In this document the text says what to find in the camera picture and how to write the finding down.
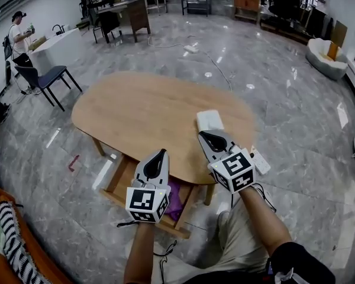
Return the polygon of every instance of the red mark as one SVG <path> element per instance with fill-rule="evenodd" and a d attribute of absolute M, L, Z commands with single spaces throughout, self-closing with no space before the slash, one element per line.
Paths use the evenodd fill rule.
<path fill-rule="evenodd" d="M 73 166 L 73 164 L 75 163 L 75 161 L 79 158 L 79 156 L 80 156 L 79 154 L 76 155 L 75 158 L 73 158 L 72 162 L 70 163 L 70 165 L 69 165 L 69 170 L 70 170 L 71 172 L 74 171 L 74 169 L 72 168 L 72 166 Z"/>

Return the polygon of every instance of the black shirt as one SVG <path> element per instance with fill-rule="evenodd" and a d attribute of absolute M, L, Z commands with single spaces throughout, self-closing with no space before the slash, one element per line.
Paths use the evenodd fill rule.
<path fill-rule="evenodd" d="M 245 271 L 230 270 L 226 272 L 211 272 L 198 275 L 185 282 L 194 283 L 274 283 L 274 276 L 278 272 L 284 275 L 293 272 L 310 284 L 333 284 L 335 276 L 333 273 L 315 257 L 310 255 L 303 246 L 294 242 L 280 245 L 272 254 L 270 259 L 273 274 L 267 271 L 262 273 L 247 273 Z M 293 279 L 282 282 L 282 284 L 296 284 Z"/>

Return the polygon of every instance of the purple cloth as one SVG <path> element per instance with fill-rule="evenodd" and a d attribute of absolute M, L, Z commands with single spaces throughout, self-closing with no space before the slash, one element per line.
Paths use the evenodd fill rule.
<path fill-rule="evenodd" d="M 170 204 L 167 206 L 165 214 L 169 215 L 172 220 L 177 221 L 183 211 L 183 205 L 179 198 L 180 185 L 172 181 L 169 181 L 168 185 L 171 187 Z"/>

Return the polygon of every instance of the black backpack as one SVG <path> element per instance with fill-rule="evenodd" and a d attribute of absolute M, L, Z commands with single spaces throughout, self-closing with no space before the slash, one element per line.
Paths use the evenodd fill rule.
<path fill-rule="evenodd" d="M 9 28 L 9 31 L 8 31 L 8 35 L 6 35 L 4 37 L 4 42 L 2 43 L 2 46 L 4 47 L 4 56 L 5 56 L 5 60 L 9 57 L 12 56 L 13 54 L 13 48 L 11 46 L 11 42 L 9 40 L 9 32 L 11 31 L 11 28 L 13 27 L 14 25 L 12 25 L 10 28 Z"/>

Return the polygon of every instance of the baseball cap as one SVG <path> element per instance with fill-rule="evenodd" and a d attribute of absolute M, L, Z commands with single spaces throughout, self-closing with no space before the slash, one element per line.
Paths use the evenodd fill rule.
<path fill-rule="evenodd" d="M 12 17 L 12 22 L 13 22 L 17 17 L 24 18 L 24 17 L 26 17 L 26 13 L 25 13 L 25 12 L 21 12 L 21 11 L 15 12 L 14 15 L 13 15 L 13 17 Z"/>

